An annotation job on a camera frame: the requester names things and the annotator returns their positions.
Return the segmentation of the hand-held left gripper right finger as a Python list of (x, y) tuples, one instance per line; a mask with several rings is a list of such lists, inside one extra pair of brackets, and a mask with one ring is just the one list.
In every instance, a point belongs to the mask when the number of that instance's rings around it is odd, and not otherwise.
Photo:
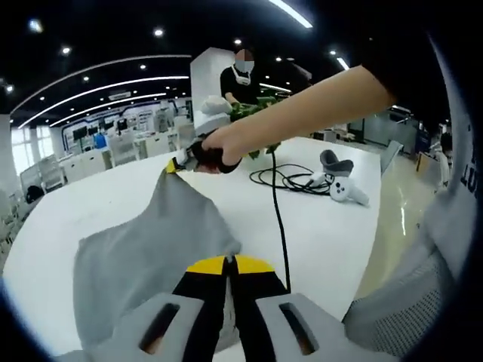
[(246, 361), (394, 361), (352, 342), (332, 315), (290, 293), (267, 262), (236, 255), (226, 265)]

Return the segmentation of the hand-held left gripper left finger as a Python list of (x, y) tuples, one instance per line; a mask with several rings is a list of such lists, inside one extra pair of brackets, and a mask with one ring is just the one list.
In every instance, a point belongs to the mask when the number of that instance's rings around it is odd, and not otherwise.
[(188, 267), (173, 293), (160, 293), (130, 311), (96, 347), (57, 361), (211, 361), (223, 327), (228, 256)]

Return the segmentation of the person's right hand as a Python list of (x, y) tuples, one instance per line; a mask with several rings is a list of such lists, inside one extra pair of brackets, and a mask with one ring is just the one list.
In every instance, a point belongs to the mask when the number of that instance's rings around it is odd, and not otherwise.
[(233, 172), (245, 153), (239, 148), (237, 141), (231, 126), (219, 128), (196, 139), (190, 146), (196, 160), (195, 171), (224, 174)]

